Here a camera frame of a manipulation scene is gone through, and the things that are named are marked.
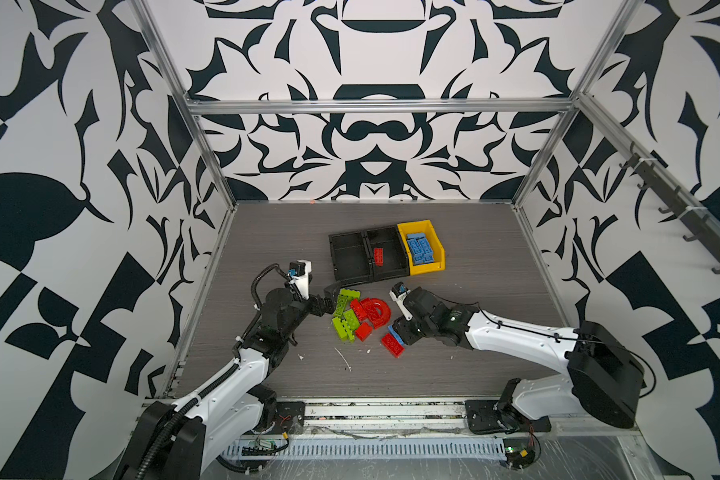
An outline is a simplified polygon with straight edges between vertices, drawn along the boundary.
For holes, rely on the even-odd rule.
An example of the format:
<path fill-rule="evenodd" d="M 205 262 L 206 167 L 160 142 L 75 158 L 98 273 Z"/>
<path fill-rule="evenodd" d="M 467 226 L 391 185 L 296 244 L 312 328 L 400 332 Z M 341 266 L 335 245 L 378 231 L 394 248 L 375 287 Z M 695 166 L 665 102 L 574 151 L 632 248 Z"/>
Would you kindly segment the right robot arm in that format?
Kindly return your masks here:
<path fill-rule="evenodd" d="M 401 347 L 432 338 L 447 346 L 490 351 L 551 370 L 542 379 L 511 379 L 498 401 L 468 417 L 475 434 L 528 431 L 550 416 L 587 414 L 620 429 L 635 425 L 644 383 L 636 354 L 602 325 L 550 327 L 504 318 L 479 304 L 447 305 L 421 287 L 390 290 L 402 314 L 390 327 Z"/>

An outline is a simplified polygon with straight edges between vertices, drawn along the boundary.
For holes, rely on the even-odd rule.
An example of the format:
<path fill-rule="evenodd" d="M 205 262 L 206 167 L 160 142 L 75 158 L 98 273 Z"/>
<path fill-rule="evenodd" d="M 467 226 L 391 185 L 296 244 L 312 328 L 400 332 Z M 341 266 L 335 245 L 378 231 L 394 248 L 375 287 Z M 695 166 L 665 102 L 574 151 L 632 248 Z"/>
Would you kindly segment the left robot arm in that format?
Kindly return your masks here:
<path fill-rule="evenodd" d="M 274 424 L 277 396 L 264 381 L 282 363 L 310 315 L 331 314 L 340 283 L 310 291 L 312 265 L 265 267 L 252 281 L 255 313 L 233 358 L 201 386 L 140 416 L 115 471 L 117 479 L 198 479 L 236 440 Z"/>

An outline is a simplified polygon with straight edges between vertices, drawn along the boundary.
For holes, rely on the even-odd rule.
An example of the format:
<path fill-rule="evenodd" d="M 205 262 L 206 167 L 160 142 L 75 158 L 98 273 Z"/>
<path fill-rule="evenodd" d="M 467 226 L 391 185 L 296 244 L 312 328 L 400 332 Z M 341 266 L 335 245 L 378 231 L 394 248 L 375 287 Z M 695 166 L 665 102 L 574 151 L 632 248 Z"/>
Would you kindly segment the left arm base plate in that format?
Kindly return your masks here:
<path fill-rule="evenodd" d="M 258 425 L 248 431 L 249 435 L 280 435 L 303 431 L 306 403 L 303 401 L 281 401 L 266 406 Z"/>

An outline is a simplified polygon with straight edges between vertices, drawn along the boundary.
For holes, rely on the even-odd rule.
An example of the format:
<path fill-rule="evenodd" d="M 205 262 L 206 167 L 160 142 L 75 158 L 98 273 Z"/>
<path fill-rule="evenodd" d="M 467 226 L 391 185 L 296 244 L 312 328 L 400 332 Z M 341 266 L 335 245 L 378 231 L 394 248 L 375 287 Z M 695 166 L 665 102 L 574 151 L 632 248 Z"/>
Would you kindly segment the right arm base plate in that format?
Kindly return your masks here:
<path fill-rule="evenodd" d="M 464 402 L 468 430 L 475 435 L 548 433 L 552 425 L 548 417 L 528 420 L 509 406 L 499 407 L 498 400 L 466 400 Z"/>

